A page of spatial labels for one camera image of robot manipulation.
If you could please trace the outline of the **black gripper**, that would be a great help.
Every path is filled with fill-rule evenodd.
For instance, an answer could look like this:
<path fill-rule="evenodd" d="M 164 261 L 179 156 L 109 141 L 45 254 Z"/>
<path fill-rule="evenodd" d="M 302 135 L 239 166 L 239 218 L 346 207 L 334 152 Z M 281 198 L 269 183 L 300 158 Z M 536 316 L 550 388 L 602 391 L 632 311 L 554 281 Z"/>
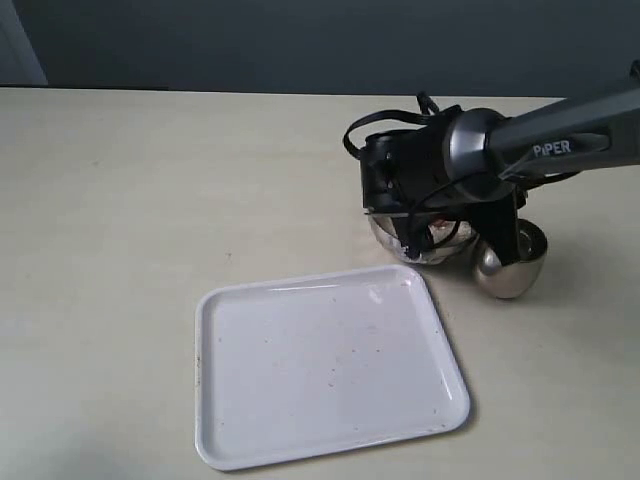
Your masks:
<path fill-rule="evenodd" d="M 359 162 L 367 212 L 469 213 L 470 225 L 503 266 L 520 261 L 517 195 L 478 203 L 477 123 L 436 119 L 417 129 L 371 134 Z"/>

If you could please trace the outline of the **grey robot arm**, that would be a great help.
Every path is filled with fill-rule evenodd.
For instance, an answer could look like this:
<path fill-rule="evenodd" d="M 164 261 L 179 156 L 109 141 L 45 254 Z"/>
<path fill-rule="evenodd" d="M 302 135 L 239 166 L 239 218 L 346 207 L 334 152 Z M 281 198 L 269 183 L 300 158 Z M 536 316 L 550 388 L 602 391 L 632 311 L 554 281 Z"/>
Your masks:
<path fill-rule="evenodd" d="M 455 229 L 469 224 L 503 264 L 514 264 L 522 258 L 517 211 L 526 191 L 639 162 L 636 80 L 513 117 L 441 109 L 423 93 L 417 101 L 416 112 L 382 110 L 349 127 L 392 120 L 404 128 L 371 134 L 361 147 L 343 139 L 360 165 L 367 214 L 390 218 L 411 262 L 451 241 L 430 230 L 444 220 Z"/>

